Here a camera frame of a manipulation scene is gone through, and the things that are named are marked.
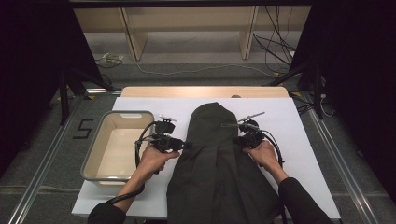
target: black cloth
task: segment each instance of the black cloth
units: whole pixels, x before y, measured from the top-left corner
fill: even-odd
[[[110,203],[99,203],[88,216],[89,224],[118,224],[125,221],[126,214]]]
[[[288,208],[295,224],[332,224],[295,178],[289,177],[280,182],[278,193],[280,201]]]
[[[218,103],[191,115],[186,142],[168,185],[168,223],[271,223],[280,200],[259,167],[233,142],[235,115]]]
[[[327,215],[296,179],[289,177],[280,183],[279,197],[280,201],[288,208],[294,223],[332,224]],[[124,220],[125,213],[118,207],[107,203],[96,205],[88,216],[89,224],[121,224]]]

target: person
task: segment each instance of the person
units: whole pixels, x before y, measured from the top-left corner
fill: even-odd
[[[288,208],[294,223],[332,223],[300,182],[289,177],[282,169],[276,159],[275,149],[268,141],[262,140],[258,147],[243,150],[274,178],[279,187],[280,201]],[[148,146],[143,152],[139,166],[117,195],[139,190],[154,172],[161,171],[168,160],[177,158],[179,155],[176,151],[161,153],[154,146]],[[123,223],[133,201],[134,197],[114,204],[99,203],[92,209],[88,223]]]

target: cable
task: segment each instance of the cable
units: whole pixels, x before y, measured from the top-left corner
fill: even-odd
[[[133,198],[134,196],[136,196],[136,195],[140,194],[141,192],[143,192],[144,189],[145,189],[145,185],[143,184],[142,187],[140,187],[140,189],[132,191],[132,192],[129,192],[129,193],[126,193],[126,194],[122,194],[122,195],[117,196],[117,197],[114,197],[114,198],[108,200],[106,203],[114,204],[114,203],[117,203],[117,202],[120,202],[120,201],[123,201],[123,200],[126,200],[126,199]]]
[[[271,50],[268,49],[268,48],[269,48],[269,44],[271,43],[271,40],[268,42],[267,47],[265,47],[265,46],[259,41],[259,39],[258,39],[258,37],[257,37],[256,35],[253,34],[253,37],[256,39],[256,41],[257,41],[257,43],[260,45],[260,47],[261,47],[262,49],[265,50],[265,54],[264,54],[264,64],[265,64],[265,66],[266,66],[270,71],[272,71],[272,72],[274,72],[274,73],[281,73],[281,72],[279,72],[279,71],[276,71],[276,70],[273,70],[272,68],[270,68],[270,67],[268,66],[268,63],[267,63],[267,52],[270,53],[271,55],[273,55],[275,58],[278,58],[278,59],[279,59],[280,61],[282,61],[283,63],[287,63],[286,61],[282,60],[282,59],[279,58],[277,55],[275,55]]]
[[[324,115],[326,115],[327,117],[332,117],[332,116],[334,115],[335,110],[333,110],[331,114],[328,114],[328,113],[324,110],[324,108],[323,108],[323,100],[324,100],[324,98],[326,98],[326,97],[322,97],[322,99],[320,100],[320,108],[322,109]]]
[[[284,54],[285,54],[287,60],[289,61],[289,63],[287,63],[287,65],[290,65],[290,58],[289,58],[288,54],[286,54],[286,52],[289,52],[289,51],[288,51],[287,49],[285,49],[284,46],[289,46],[289,47],[291,47],[291,45],[288,44],[288,43],[286,42],[286,40],[282,37],[282,35],[281,35],[280,32],[279,32],[279,30],[280,30],[280,29],[279,29],[279,6],[276,7],[276,22],[274,22],[274,20],[273,20],[271,14],[269,13],[268,7],[265,7],[265,10],[266,10],[266,12],[267,12],[267,14],[268,14],[268,17],[269,17],[270,20],[271,20],[271,23],[272,23],[273,26],[274,26],[274,31],[273,31],[273,34],[272,34],[272,36],[271,36],[271,39],[272,39],[272,37],[273,37],[273,35],[274,35],[274,32],[276,32],[277,35],[278,35],[278,37],[279,37],[280,43],[282,44],[282,45],[281,45],[281,46],[282,46],[282,50],[283,50],[283,52],[284,52]],[[288,18],[288,33],[289,33],[289,21],[290,21],[291,13],[292,13],[292,9],[291,9],[291,11],[290,11],[289,18]]]
[[[120,64],[122,64],[122,56],[113,54],[113,53],[106,53],[103,55],[101,59],[95,59],[97,62],[105,61],[106,63],[112,63],[113,65],[110,66],[102,66],[101,64],[97,63],[99,67],[102,68],[113,68]]]
[[[307,101],[304,101],[304,100],[300,99],[300,98],[297,97],[297,96],[292,96],[291,98],[292,98],[293,100],[299,101],[299,102],[304,103],[304,104],[306,104],[306,105],[311,104],[311,103],[309,103],[309,102],[307,102]]]
[[[275,41],[275,40],[271,40],[271,39],[268,39],[268,38],[265,38],[265,37],[256,35],[256,34],[254,34],[254,33],[253,33],[253,35],[256,36],[256,37],[259,38],[259,39],[263,39],[263,40],[266,40],[266,41],[270,41],[270,42],[275,43],[275,44],[278,44],[278,45],[283,45],[282,43],[279,43],[279,42],[277,42],[277,41]],[[291,50],[296,50],[295,48],[290,47],[290,46],[285,46],[285,47],[288,48],[288,49],[291,49]]]
[[[274,146],[274,148],[275,148],[275,150],[276,150],[276,154],[277,154],[277,162],[279,163],[280,167],[283,168],[283,162],[284,162],[284,161],[283,161],[283,159],[282,159],[282,154],[280,153],[280,149],[279,149],[279,146],[277,145],[277,142],[276,142],[275,138],[274,138],[274,137],[271,135],[271,133],[268,132],[268,131],[263,131],[263,130],[260,130],[260,131],[262,132],[262,134],[264,135],[264,137],[267,138],[268,141],[270,141],[270,143]],[[286,217],[286,212],[285,212],[285,205],[282,205],[282,206],[281,206],[281,208],[280,208],[280,215],[282,216],[282,222],[283,222],[283,224],[288,224],[287,217]]]
[[[303,108],[303,110],[299,109],[300,107],[297,108],[297,110],[298,110],[298,112],[299,112],[299,115],[302,115],[302,114],[305,113],[306,111],[315,108],[313,105],[303,105],[303,106],[301,106],[301,107]]]
[[[140,137],[137,141],[134,142],[134,162],[136,163],[136,168],[140,163],[140,147],[142,146],[143,141],[148,137],[143,138],[143,136],[146,134],[146,131],[151,127],[152,125],[157,124],[157,121],[152,121],[146,128],[143,130],[143,132],[140,134]]]
[[[101,74],[101,75],[102,75],[102,77],[104,77],[104,79],[107,79],[108,85],[110,85],[110,86],[113,85],[113,82],[111,81],[110,77],[108,77],[108,75],[105,75],[105,74]]]
[[[255,71],[260,72],[268,77],[273,77],[273,76],[269,75],[268,73],[263,72],[260,69],[257,69],[254,67],[248,67],[248,66],[244,66],[244,65],[240,65],[240,64],[233,64],[233,63],[224,64],[224,65],[220,65],[220,66],[206,67],[206,68],[192,70],[192,71],[177,71],[177,72],[171,72],[171,73],[158,73],[158,72],[145,71],[140,67],[138,62],[136,62],[135,60],[133,60],[133,62],[137,65],[137,67],[139,68],[139,70],[142,73],[151,74],[151,75],[171,76],[171,75],[183,74],[183,73],[198,73],[198,72],[202,72],[202,71],[209,70],[209,69],[219,69],[219,68],[225,68],[225,67],[242,67],[242,68],[246,68],[246,69],[255,70]]]
[[[288,35],[289,35],[289,23],[290,23],[290,17],[291,17],[291,13],[293,12],[293,6],[290,6],[290,14],[289,14],[289,17],[288,17],[288,31],[286,32],[286,35],[285,35],[285,41],[286,41],[286,39],[288,38]]]

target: translucent plastic bin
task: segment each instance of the translucent plastic bin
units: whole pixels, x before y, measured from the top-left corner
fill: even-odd
[[[82,164],[81,175],[101,185],[123,185],[127,182],[136,169],[134,142],[152,121],[154,117],[148,111],[111,111],[104,114]],[[143,142],[140,153],[147,144]]]

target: hand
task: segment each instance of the hand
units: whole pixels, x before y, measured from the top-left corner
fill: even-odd
[[[136,171],[143,174],[146,180],[149,180],[154,172],[163,170],[165,163],[169,159],[177,158],[180,153],[177,151],[161,153],[154,145],[146,147],[143,152],[142,159],[137,166]]]
[[[256,148],[244,148],[244,152],[250,154],[253,160],[262,165],[266,171],[270,171],[273,166],[279,165],[274,147],[266,140],[262,140]]]
[[[255,162],[262,165],[264,169],[271,174],[277,184],[280,184],[282,180],[288,177],[277,161],[274,147],[268,141],[262,140],[258,147],[246,147],[243,150],[248,153]]]

